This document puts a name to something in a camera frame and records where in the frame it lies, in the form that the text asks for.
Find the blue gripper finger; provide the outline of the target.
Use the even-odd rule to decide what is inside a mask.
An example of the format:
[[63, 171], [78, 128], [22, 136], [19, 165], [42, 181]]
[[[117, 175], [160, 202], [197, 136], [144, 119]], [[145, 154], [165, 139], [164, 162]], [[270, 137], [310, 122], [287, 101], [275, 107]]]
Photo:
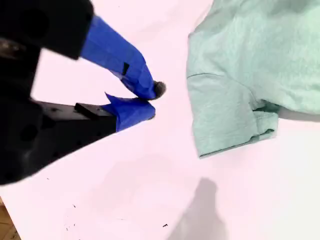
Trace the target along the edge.
[[24, 174], [35, 174], [66, 155], [156, 115], [147, 100], [106, 97], [106, 105], [37, 101], [38, 120], [21, 131], [22, 141], [30, 144], [22, 161]]
[[41, 48], [109, 70], [139, 98], [164, 94], [142, 53], [95, 14], [91, 1], [24, 0], [22, 7], [22, 29]]

